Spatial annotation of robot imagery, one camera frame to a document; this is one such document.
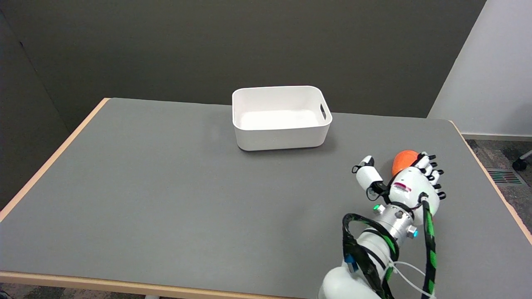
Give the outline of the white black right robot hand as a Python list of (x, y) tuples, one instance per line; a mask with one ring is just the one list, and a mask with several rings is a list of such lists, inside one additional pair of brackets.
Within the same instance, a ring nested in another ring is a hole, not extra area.
[(435, 215), (440, 202), (446, 199), (446, 193), (439, 184), (444, 171), (436, 168), (435, 158), (435, 155), (426, 152), (399, 152), (393, 160), (389, 182), (384, 182), (371, 155), (354, 165), (352, 173), (366, 195), (382, 197), (386, 204), (399, 205), (414, 214), (415, 219), (421, 219), (424, 202), (428, 203), (429, 211)]

